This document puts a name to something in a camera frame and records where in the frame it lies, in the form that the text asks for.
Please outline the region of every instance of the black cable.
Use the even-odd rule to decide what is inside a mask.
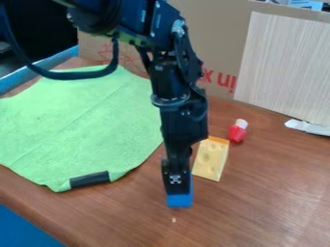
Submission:
[[[38,66],[35,66],[31,63],[30,59],[24,54],[23,50],[17,43],[16,38],[14,37],[11,23],[9,21],[6,8],[3,8],[4,21],[5,21],[5,35],[8,42],[12,45],[12,49],[16,56],[25,63],[26,67],[31,71],[40,74],[43,77],[53,79],[53,80],[82,80],[82,79],[93,79],[106,76],[114,72],[119,63],[119,44],[117,38],[112,39],[113,43],[113,58],[108,67],[98,71],[90,72],[52,72],[46,69],[42,69]]]
[[[146,68],[147,73],[149,74],[149,69],[151,67],[151,60],[148,56],[147,51],[139,46],[135,46],[136,50],[139,52],[143,65]]]

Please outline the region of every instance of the green cloth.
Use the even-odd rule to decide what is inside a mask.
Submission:
[[[1,99],[0,113],[0,164],[56,192],[69,190],[71,178],[105,171],[115,181],[162,141],[150,81],[123,68],[99,79],[43,78]]]

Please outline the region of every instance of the white cap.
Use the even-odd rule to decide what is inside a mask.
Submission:
[[[249,123],[247,123],[245,120],[236,120],[235,125],[243,128],[243,129],[246,129],[248,127]]]

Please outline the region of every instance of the wooden table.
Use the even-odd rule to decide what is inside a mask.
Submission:
[[[250,123],[249,135],[231,145],[220,182],[194,178],[192,208],[165,206],[162,148],[118,182],[61,194],[0,167],[0,203],[69,246],[329,246],[329,139],[285,128],[285,116],[210,99],[211,135],[225,138],[237,118]]]

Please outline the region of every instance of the blue block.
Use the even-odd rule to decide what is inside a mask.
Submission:
[[[188,195],[167,195],[168,207],[191,207],[194,201],[194,186],[191,177],[190,194]]]

